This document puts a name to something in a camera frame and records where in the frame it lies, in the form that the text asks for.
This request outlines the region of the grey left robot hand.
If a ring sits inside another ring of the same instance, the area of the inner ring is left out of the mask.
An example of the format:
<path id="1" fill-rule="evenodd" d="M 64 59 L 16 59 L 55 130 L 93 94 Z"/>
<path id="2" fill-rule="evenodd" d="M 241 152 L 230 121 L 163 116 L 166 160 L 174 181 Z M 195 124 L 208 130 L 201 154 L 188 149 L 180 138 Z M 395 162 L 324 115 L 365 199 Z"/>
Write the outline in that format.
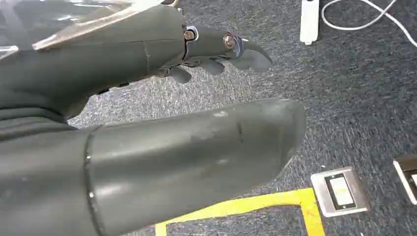
<path id="1" fill-rule="evenodd" d="M 268 54 L 188 25 L 172 0 L 0 3 L 0 233 L 120 236 L 280 175 L 305 135 L 292 99 L 78 129 L 88 99 L 150 77 L 187 83 Z"/>

